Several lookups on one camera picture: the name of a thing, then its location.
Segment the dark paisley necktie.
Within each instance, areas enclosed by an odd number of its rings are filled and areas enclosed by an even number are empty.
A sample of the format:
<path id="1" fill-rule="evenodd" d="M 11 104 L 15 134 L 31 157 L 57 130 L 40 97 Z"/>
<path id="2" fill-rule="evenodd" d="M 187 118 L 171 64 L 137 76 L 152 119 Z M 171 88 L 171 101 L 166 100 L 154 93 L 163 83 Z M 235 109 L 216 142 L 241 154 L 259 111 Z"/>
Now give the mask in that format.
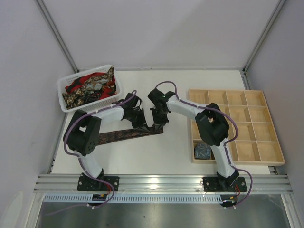
<path id="1" fill-rule="evenodd" d="M 97 145 L 104 145 L 104 144 L 109 144 L 109 143 L 114 143 L 114 142 L 134 139 L 134 138 L 162 134 L 162 133 L 164 133 L 163 128 L 155 130 L 153 127 L 149 127 L 149 130 L 147 132 L 136 129 L 127 129 L 127 130 L 100 133 L 98 136 Z"/>

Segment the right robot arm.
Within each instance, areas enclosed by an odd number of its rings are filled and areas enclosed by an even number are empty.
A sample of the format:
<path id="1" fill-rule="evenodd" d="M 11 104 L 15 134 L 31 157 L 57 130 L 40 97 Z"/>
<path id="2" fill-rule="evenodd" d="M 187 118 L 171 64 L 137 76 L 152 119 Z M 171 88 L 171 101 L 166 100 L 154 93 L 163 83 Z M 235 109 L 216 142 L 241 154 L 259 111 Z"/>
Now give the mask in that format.
<path id="1" fill-rule="evenodd" d="M 179 99 L 175 92 L 164 94 L 156 88 L 148 94 L 148 98 L 154 104 L 151 111 L 155 129 L 161 129 L 169 122 L 168 113 L 178 113 L 196 122 L 202 141 L 211 147 L 216 160 L 219 185 L 227 190 L 236 181 L 239 172 L 234 167 L 228 148 L 229 124 L 217 104 L 204 107 Z"/>

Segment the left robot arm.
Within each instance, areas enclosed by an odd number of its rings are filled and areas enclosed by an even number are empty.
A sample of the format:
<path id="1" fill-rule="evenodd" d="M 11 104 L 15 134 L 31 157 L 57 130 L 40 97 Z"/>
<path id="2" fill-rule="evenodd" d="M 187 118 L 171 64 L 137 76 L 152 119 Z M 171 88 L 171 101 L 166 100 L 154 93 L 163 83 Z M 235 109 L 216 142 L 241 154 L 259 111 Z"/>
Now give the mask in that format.
<path id="1" fill-rule="evenodd" d="M 134 92 L 126 98 L 100 110 L 87 113 L 77 110 L 63 137 L 64 151 L 76 157 L 83 170 L 78 191 L 112 191 L 114 183 L 104 175 L 104 169 L 94 157 L 94 149 L 102 144 L 147 136 L 154 129 L 147 125 L 142 100 Z M 131 129 L 100 133 L 103 124 L 127 120 Z"/>

